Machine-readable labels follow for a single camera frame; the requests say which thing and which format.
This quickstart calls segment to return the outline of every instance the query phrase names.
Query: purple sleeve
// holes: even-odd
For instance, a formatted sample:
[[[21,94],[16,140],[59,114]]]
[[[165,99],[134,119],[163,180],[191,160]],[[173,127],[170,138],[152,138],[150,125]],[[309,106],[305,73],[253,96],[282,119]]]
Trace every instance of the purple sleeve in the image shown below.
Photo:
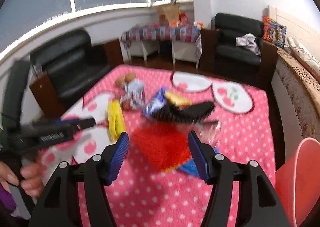
[[[8,193],[3,186],[0,184],[0,200],[4,207],[9,211],[14,211],[16,208],[16,203],[14,202],[12,195]]]

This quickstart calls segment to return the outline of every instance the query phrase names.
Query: red towel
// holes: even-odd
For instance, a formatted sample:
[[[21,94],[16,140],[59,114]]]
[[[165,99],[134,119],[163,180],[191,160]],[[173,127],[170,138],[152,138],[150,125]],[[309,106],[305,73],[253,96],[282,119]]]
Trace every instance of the red towel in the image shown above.
[[[130,140],[160,171],[175,169],[191,159],[187,135],[170,123],[137,129]]]

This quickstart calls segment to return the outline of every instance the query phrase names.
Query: cream headboard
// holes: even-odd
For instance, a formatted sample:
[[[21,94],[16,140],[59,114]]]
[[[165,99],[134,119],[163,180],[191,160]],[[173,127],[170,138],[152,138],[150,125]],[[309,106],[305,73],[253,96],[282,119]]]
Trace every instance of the cream headboard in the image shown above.
[[[270,18],[287,27],[288,37],[297,39],[320,61],[320,34],[316,30],[276,7],[268,5],[268,11]]]

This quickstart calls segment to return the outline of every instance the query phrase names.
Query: black chair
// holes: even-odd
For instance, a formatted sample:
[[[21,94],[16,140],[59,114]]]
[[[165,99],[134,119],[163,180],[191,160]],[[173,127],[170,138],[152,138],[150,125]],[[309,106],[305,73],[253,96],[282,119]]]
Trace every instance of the black chair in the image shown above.
[[[30,53],[36,75],[46,72],[67,110],[110,70],[103,46],[91,46],[83,30],[60,36]]]
[[[270,82],[275,69],[277,50],[271,45],[265,47],[268,42],[262,40],[263,22],[226,13],[217,13],[214,22],[217,48],[213,72],[258,87],[262,77]],[[248,33],[256,36],[255,41],[260,48],[261,56],[244,47],[236,46],[236,38]],[[271,69],[272,72],[268,71],[268,78],[265,78],[267,69]]]

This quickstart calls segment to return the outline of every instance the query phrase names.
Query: brown paper bag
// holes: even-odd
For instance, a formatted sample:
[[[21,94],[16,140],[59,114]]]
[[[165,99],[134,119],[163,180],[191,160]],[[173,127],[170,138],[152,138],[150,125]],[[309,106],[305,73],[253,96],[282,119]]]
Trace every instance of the brown paper bag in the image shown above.
[[[159,14],[159,24],[168,26],[171,22],[179,21],[179,5],[168,4],[156,7]]]

